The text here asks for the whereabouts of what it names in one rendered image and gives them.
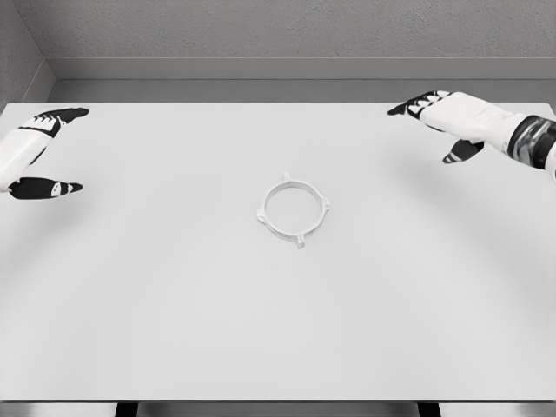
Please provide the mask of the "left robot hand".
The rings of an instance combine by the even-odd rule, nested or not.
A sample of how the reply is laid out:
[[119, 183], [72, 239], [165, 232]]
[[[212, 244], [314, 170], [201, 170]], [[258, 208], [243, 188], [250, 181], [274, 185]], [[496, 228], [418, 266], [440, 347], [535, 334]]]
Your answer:
[[25, 177], [23, 174], [44, 153], [63, 126], [88, 114], [86, 108], [45, 111], [0, 139], [0, 194], [8, 193], [17, 200], [35, 201], [82, 190], [83, 185], [77, 182]]

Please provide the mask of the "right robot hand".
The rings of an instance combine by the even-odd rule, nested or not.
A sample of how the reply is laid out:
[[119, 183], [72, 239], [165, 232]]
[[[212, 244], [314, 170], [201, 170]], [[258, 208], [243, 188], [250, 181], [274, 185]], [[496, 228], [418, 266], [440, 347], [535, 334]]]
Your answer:
[[434, 90], [410, 98], [387, 112], [408, 115], [427, 127], [456, 138], [442, 162], [465, 162], [488, 143], [497, 150], [507, 149], [518, 116], [485, 100], [462, 92]]

